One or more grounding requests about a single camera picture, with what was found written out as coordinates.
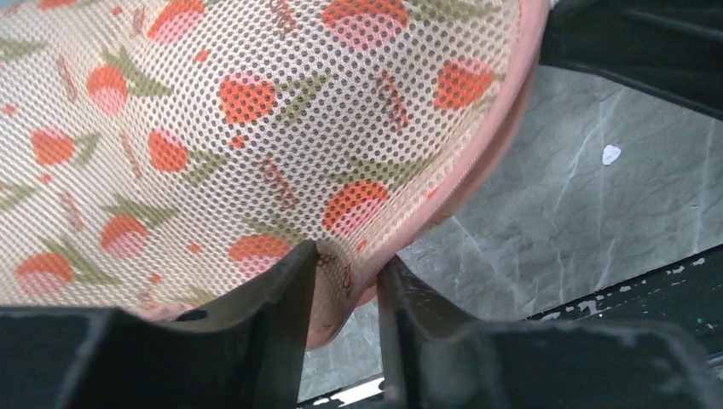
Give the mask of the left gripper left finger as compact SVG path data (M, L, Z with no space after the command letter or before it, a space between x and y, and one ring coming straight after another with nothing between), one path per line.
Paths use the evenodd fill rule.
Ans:
M168 322L117 308L1 310L4 408L293 408L319 253Z

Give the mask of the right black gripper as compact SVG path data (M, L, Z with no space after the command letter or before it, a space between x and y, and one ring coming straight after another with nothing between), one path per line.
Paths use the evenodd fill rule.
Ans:
M722 118L722 2L561 1L540 63Z

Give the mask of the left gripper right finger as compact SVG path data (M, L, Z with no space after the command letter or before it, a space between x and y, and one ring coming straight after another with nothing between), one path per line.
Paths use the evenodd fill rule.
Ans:
M650 321L481 320L399 258L377 284L390 408L719 408L682 330Z

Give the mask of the floral mesh laundry bag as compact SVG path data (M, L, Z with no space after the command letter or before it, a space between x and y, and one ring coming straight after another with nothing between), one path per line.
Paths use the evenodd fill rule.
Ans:
M317 243L307 346L515 136L547 1L1 9L1 302L198 307Z

